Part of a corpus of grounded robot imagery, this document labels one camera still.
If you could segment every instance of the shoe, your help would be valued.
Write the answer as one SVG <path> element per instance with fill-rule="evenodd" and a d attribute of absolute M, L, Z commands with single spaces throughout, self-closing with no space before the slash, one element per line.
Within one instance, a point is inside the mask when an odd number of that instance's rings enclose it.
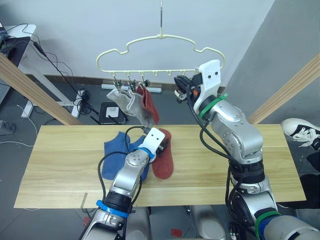
<path fill-rule="evenodd" d="M 305 142 L 300 147 L 311 146 L 320 150 L 320 127 L 299 118 L 288 118 L 281 123 L 285 135 L 293 137 L 294 141 Z"/>

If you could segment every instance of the sock hanger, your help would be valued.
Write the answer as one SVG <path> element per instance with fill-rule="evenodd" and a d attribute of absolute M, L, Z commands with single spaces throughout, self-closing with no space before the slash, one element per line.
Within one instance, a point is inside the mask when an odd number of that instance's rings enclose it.
<path fill-rule="evenodd" d="M 181 75 L 185 75 L 186 72 L 196 72 L 196 69 L 164 69 L 164 70 L 105 70 L 105 69 L 102 69 L 100 67 L 100 64 L 99 64 L 99 60 L 102 56 L 106 55 L 106 54 L 109 54 L 109 53 L 112 53 L 112 52 L 117 52 L 118 54 L 120 55 L 124 55 L 124 54 L 127 54 L 129 53 L 129 46 L 131 44 L 134 44 L 134 43 L 137 43 L 137 42 L 141 42 L 141 41 L 145 41 L 145 40 L 149 40 L 149 39 L 165 39 L 165 38 L 173 38 L 173 39 L 179 39 L 179 40 L 183 40 L 183 41 L 186 41 L 186 42 L 189 42 L 189 43 L 192 43 L 193 45 L 193 50 L 197 53 L 203 53 L 205 50 L 209 50 L 209 51 L 212 51 L 212 52 L 216 52 L 218 54 L 220 54 L 223 58 L 223 64 L 221 65 L 221 69 L 224 67 L 225 63 L 226 63 L 226 57 L 225 55 L 217 50 L 217 49 L 214 49 L 212 47 L 204 47 L 203 49 L 199 50 L 197 49 L 197 46 L 196 46 L 196 42 L 189 39 L 189 38 L 186 38 L 186 37 L 182 37 L 182 36 L 176 36 L 176 35 L 169 35 L 169 34 L 163 34 L 163 28 L 162 28 L 162 0 L 160 0 L 160 34 L 157 34 L 155 36 L 146 36 L 146 37 L 142 37 L 142 38 L 137 38 L 135 40 L 132 40 L 132 41 L 129 41 L 126 45 L 125 45 L 125 48 L 126 50 L 125 51 L 119 51 L 118 49 L 116 48 L 112 48 L 112 49 L 109 49 L 107 51 L 104 51 L 102 53 L 100 53 L 97 58 L 96 58 L 96 65 L 98 67 L 98 69 L 102 72 L 105 72 L 105 73 L 110 73 L 112 74 L 112 76 L 116 76 L 116 73 L 124 73 L 126 74 L 128 77 L 130 76 L 130 73 L 139 73 L 142 77 L 144 76 L 144 73 L 153 73 L 154 76 L 158 76 L 158 73 L 161 73 L 161 72 L 164 72 L 164 73 L 167 73 L 169 76 L 171 76 L 172 72 L 180 72 Z"/>

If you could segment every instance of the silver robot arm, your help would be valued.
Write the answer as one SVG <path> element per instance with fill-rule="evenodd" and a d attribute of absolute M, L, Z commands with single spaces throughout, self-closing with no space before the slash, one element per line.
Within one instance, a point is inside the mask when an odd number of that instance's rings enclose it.
<path fill-rule="evenodd" d="M 217 94 L 221 84 L 220 61 L 206 62 L 199 66 L 198 72 L 192 79 L 182 75 L 175 77 L 178 90 L 174 93 L 178 103 L 188 100 L 202 131 L 205 126 L 199 117 L 210 123 L 222 139 L 220 146 L 228 154 L 225 157 L 229 158 L 234 187 L 226 204 L 234 220 L 260 239 L 318 240 L 320 232 L 316 228 L 278 212 L 269 178 L 264 172 L 262 135 L 248 123 L 243 111 L 225 100 L 226 95 Z"/>
<path fill-rule="evenodd" d="M 107 196 L 97 201 L 98 209 L 83 230 L 81 240 L 121 240 L 118 231 L 125 228 L 133 207 L 132 198 L 139 186 L 145 166 L 156 158 L 165 134 L 151 128 L 143 143 L 125 157 L 124 166 L 114 178 Z"/>

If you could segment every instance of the green ring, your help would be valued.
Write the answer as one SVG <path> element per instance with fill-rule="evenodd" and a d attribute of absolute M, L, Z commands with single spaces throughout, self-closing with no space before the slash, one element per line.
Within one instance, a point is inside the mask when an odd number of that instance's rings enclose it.
<path fill-rule="evenodd" d="M 224 95 L 216 98 L 215 100 L 213 100 L 212 102 L 210 102 L 199 114 L 199 117 L 202 119 L 202 117 L 214 106 L 216 105 L 218 102 L 220 102 L 221 100 L 226 99 L 226 97 L 228 96 L 227 93 L 225 93 Z"/>
<path fill-rule="evenodd" d="M 255 226 L 254 226 L 254 229 L 255 229 L 255 236 L 258 240 L 260 240 L 260 232 L 259 232 L 259 226 L 260 226 L 260 223 L 265 220 L 266 218 L 270 217 L 270 216 L 274 216 L 274 215 L 281 215 L 281 213 L 277 212 L 277 211 L 268 211 L 268 212 L 265 212 L 264 214 L 261 214 L 257 219 L 256 219 L 256 222 L 255 222 Z"/>

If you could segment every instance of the white wall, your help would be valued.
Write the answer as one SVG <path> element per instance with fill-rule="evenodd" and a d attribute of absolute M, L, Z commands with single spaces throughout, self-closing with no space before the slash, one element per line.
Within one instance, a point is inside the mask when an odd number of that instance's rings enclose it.
<path fill-rule="evenodd" d="M 193 39 L 199 49 L 209 46 L 227 59 L 222 70 L 226 85 L 264 21 L 274 0 L 163 0 L 163 32 Z M 111 78 L 96 67 L 96 57 L 111 48 L 124 51 L 127 42 L 160 31 L 160 0 L 1 0 L 5 25 L 30 23 L 47 52 L 58 55 L 75 76 Z M 44 74 L 55 69 L 28 50 Z M 108 69 L 190 69 L 219 56 L 192 51 L 189 43 L 154 39 L 135 43 L 127 55 L 101 59 Z M 173 83 L 173 76 L 146 75 L 152 82 Z"/>

